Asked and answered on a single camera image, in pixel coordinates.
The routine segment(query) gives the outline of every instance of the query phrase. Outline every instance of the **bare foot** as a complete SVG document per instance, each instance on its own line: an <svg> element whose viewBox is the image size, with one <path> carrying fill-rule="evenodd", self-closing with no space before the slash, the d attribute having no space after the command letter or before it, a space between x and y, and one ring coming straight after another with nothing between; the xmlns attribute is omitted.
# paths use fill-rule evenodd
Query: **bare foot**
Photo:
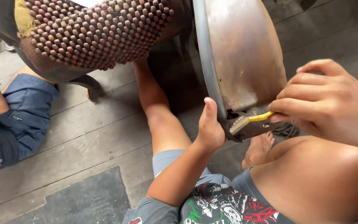
<svg viewBox="0 0 358 224"><path fill-rule="evenodd" d="M266 154L272 148L275 139L273 138L273 133L271 131L252 137L251 144L246 152L246 157L244 158L241 166L243 170L248 169L251 166L258 166L266 163Z"/></svg>

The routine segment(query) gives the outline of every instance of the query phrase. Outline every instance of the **hand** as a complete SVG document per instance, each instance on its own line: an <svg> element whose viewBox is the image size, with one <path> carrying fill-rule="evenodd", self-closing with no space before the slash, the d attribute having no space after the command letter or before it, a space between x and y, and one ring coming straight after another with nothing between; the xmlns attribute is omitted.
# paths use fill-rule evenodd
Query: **hand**
<svg viewBox="0 0 358 224"><path fill-rule="evenodd" d="M321 72L324 75L308 72ZM297 69L269 105L272 122L299 126L311 135L358 147L358 81L331 59Z"/></svg>
<svg viewBox="0 0 358 224"><path fill-rule="evenodd" d="M225 144L225 132L216 118L218 112L216 102L209 97L206 97L204 102L205 107L198 123L198 136L195 142L208 150L215 151Z"/></svg>

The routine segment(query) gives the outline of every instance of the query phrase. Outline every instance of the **curved metal rim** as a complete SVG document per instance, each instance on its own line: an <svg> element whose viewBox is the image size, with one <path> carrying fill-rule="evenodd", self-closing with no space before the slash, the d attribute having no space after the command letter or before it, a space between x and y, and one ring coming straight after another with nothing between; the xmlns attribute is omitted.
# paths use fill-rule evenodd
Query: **curved metal rim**
<svg viewBox="0 0 358 224"><path fill-rule="evenodd" d="M206 88L209 96L218 105L218 122L221 124L225 135L229 140L241 143L242 140L230 133L227 124L226 111L223 105L222 96L219 91L218 81L216 80L214 62L212 61L211 43L209 38L208 21L206 18L206 8L204 0L193 1L194 14L196 20L198 48L200 51L202 72L204 74Z"/></svg>

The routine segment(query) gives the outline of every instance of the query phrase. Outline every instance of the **black rubber mat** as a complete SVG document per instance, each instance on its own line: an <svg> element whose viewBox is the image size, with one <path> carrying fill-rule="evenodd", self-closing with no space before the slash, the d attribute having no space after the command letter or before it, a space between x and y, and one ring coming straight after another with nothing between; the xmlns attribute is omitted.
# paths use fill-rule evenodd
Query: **black rubber mat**
<svg viewBox="0 0 358 224"><path fill-rule="evenodd" d="M119 167L77 182L46 197L46 201L7 224L121 223L130 208Z"/></svg>

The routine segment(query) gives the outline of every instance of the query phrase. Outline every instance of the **navy blue shorts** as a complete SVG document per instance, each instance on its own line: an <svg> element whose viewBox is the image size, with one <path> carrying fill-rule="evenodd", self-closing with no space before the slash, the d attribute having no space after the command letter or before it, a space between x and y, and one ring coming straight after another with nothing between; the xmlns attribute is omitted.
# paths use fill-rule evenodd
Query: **navy blue shorts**
<svg viewBox="0 0 358 224"><path fill-rule="evenodd" d="M18 74L3 93L9 111L0 114L0 124L16 137L21 160L45 139L51 103L59 95L50 83L29 74Z"/></svg>

